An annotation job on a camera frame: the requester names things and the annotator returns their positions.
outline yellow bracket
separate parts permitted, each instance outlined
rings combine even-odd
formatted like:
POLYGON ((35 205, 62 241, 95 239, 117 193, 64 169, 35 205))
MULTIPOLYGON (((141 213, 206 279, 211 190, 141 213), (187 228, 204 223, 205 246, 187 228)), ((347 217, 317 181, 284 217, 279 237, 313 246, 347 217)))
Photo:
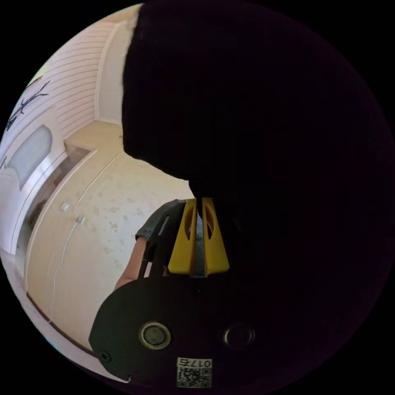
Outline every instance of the yellow bracket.
POLYGON ((229 261, 226 255, 225 246, 223 245, 213 200, 209 197, 204 197, 202 200, 202 208, 206 275, 227 272, 229 270, 229 261), (208 226, 211 230, 211 237, 209 237, 208 234, 208 226))
POLYGON ((193 275, 197 220, 198 208, 196 199, 187 199, 168 265, 170 273, 193 275))
MULTIPOLYGON (((203 198, 203 245, 206 276, 229 270, 229 261, 211 198, 203 198)), ((188 199, 168 269, 173 274, 193 276, 198 210, 196 199, 188 199)))

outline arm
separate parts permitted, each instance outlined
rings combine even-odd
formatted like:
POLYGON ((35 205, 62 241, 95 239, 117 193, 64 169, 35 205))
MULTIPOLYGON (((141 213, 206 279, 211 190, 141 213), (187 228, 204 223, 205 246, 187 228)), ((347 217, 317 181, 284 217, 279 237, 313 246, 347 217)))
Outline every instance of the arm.
POLYGON ((143 259, 145 247, 147 241, 145 237, 141 236, 136 240, 136 244, 133 247, 132 255, 130 256, 128 265, 122 273, 120 279, 115 285, 115 289, 118 289, 122 285, 125 285, 133 280, 137 280, 139 276, 140 266, 143 259))

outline cable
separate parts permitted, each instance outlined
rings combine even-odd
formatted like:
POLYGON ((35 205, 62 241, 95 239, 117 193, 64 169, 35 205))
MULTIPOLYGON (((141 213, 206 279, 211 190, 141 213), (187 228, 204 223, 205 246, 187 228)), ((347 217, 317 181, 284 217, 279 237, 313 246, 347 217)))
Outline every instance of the cable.
POLYGON ((99 178, 99 176, 122 154, 120 152, 115 158, 113 158, 110 163, 95 177, 95 179, 86 187, 84 193, 81 195, 81 197, 77 200, 77 203, 74 205, 74 208, 77 207, 77 204, 81 201, 87 190, 91 187, 91 185, 99 178))
POLYGON ((71 229, 71 231, 70 231, 70 233, 69 233, 69 235, 68 235, 68 237, 67 237, 67 239, 66 239, 65 246, 63 247, 62 258, 60 259, 60 261, 59 261, 59 263, 58 263, 58 266, 56 267, 55 274, 54 274, 54 276, 53 276, 53 290, 52 290, 51 315, 49 316, 49 323, 52 322, 52 311, 53 311, 53 305, 54 305, 54 302, 55 302, 55 295, 56 295, 56 294, 55 294, 55 279, 56 279, 56 274, 58 273, 58 269, 59 269, 59 267, 60 267, 60 264, 63 262, 63 258, 64 258, 64 256, 65 256, 65 250, 66 250, 67 242, 69 241, 69 238, 70 238, 70 236, 71 236, 71 234, 72 234, 72 232, 73 232, 73 230, 74 230, 74 228, 75 228, 76 225, 77 225, 77 222, 76 222, 76 223, 74 224, 74 226, 72 227, 72 229, 71 229))

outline hand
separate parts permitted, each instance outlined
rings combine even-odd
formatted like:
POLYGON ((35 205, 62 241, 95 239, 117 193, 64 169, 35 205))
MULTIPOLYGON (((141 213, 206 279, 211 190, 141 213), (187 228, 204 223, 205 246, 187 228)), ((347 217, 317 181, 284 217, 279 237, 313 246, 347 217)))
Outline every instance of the hand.
MULTIPOLYGON (((118 289, 122 285, 130 283, 131 281, 137 280, 137 278, 139 276, 140 267, 141 267, 141 263, 143 260, 146 244, 147 244, 147 240, 144 236, 140 236, 137 238, 136 244, 133 247, 133 251, 130 256, 128 265, 126 266, 126 269, 122 273, 122 276, 120 277, 120 279, 117 281, 114 290, 118 289)), ((145 276, 148 275, 150 268, 151 268, 151 264, 148 264, 145 276)), ((169 275, 169 272, 167 270, 167 267, 164 266, 163 267, 163 276, 167 277, 168 275, 169 275)))

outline gray shirt sleeve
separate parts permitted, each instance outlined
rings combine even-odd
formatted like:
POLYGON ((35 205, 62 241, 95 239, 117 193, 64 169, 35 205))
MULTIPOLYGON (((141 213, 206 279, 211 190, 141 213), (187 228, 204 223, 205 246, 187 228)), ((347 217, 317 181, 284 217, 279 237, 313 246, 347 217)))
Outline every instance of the gray shirt sleeve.
POLYGON ((174 206, 184 203, 185 200, 175 199, 160 206, 153 214, 151 214, 145 224, 137 231, 136 240, 141 236, 145 237, 146 240, 149 240, 163 215, 165 215, 174 206))

